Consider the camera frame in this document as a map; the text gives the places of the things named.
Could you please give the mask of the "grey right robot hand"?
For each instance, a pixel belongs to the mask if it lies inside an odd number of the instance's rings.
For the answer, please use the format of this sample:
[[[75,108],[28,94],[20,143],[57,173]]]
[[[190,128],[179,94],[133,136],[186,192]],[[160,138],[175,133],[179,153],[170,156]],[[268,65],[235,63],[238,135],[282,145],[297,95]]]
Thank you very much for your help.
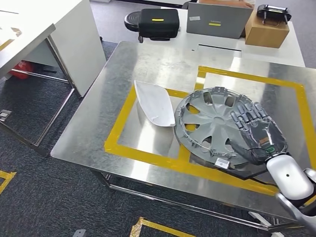
[[[259,102],[239,102],[230,115],[247,147],[233,139],[230,140],[231,146],[251,164],[261,165],[288,149],[283,133]]]

